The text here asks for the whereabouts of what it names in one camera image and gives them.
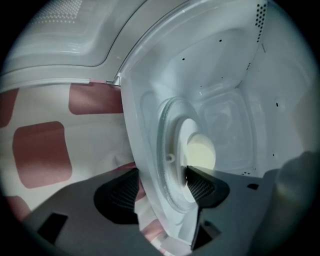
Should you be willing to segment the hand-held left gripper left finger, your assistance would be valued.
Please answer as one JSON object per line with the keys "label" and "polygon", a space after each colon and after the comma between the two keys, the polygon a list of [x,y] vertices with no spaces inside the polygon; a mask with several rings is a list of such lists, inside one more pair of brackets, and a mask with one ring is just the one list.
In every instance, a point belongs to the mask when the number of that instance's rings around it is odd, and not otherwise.
{"label": "hand-held left gripper left finger", "polygon": [[136,168],[68,185],[32,211],[26,229],[50,256],[160,256],[134,211]]}

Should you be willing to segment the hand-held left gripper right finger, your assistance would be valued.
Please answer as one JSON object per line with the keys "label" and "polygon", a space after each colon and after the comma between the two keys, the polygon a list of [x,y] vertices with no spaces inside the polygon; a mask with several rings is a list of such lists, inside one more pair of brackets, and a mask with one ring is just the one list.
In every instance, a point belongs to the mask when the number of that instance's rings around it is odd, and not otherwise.
{"label": "hand-held left gripper right finger", "polygon": [[304,152],[263,177],[186,168],[198,206],[193,251],[301,250],[318,214],[318,154]]}

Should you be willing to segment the white plate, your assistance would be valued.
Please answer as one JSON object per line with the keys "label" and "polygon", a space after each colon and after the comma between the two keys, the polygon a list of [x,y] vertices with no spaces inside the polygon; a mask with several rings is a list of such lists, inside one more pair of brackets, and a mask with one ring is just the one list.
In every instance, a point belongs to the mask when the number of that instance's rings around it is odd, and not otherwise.
{"label": "white plate", "polygon": [[[190,138],[195,134],[203,134],[200,126],[191,118],[186,118],[179,121],[179,126],[177,127],[177,140],[176,140],[176,169],[178,176],[178,187],[182,192],[183,197],[189,203],[194,203],[195,199],[192,195],[190,189],[188,188],[189,181],[187,181],[186,168],[187,164],[187,144]],[[214,169],[209,170],[202,167],[194,166],[199,168],[201,171],[212,176],[214,174]]]}

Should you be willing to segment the white microwave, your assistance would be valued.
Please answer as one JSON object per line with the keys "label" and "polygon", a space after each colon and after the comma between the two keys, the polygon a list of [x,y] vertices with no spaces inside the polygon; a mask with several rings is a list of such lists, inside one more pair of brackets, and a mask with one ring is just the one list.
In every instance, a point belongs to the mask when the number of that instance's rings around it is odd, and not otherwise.
{"label": "white microwave", "polygon": [[213,174],[261,178],[318,155],[317,219],[293,249],[320,256],[320,61],[275,0],[48,0],[5,56],[0,93],[90,83],[120,89],[138,170],[134,212],[160,256],[284,251],[191,249],[198,205],[174,210],[157,175],[160,115],[173,97],[194,107],[212,140]]}

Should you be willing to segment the pink white checkered tablecloth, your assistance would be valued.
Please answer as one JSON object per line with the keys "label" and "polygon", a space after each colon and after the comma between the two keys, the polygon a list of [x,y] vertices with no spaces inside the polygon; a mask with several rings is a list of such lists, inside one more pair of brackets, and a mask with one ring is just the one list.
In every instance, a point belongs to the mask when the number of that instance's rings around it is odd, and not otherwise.
{"label": "pink white checkered tablecloth", "polygon": [[23,225],[59,190],[135,166],[117,86],[0,92],[0,256],[80,256]]}

